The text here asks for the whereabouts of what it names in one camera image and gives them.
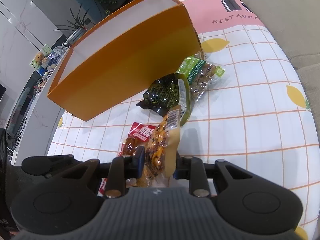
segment marble wall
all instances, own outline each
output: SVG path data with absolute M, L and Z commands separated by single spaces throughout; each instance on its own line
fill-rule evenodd
M 31 0 L 0 0 L 0 84 L 7 90 L 0 101 L 0 127 L 34 69 L 29 66 L 44 44 L 62 35 Z

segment cardboard box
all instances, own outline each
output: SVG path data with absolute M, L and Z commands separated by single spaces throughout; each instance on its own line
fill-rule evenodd
M 178 0 L 134 0 L 90 29 L 62 61 L 48 98 L 88 121 L 174 73 L 201 51 Z

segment dark green package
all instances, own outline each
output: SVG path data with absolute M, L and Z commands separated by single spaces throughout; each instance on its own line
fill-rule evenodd
M 155 80 L 137 103 L 143 109 L 151 109 L 164 117 L 170 108 L 181 105 L 180 126 L 184 125 L 191 114 L 190 86 L 185 75 L 172 73 Z

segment black bottle illustration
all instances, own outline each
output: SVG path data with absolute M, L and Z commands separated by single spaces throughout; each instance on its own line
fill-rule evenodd
M 242 6 L 243 6 L 247 11 L 253 13 L 253 11 L 252 11 L 244 2 L 241 1 L 241 4 L 242 4 Z
M 227 12 L 242 10 L 235 0 L 222 0 L 221 3 Z

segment teddy bear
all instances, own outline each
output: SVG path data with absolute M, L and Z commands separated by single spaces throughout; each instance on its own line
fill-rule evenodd
M 35 62 L 38 66 L 42 64 L 42 60 L 44 59 L 44 54 L 42 52 L 39 52 L 35 57 Z

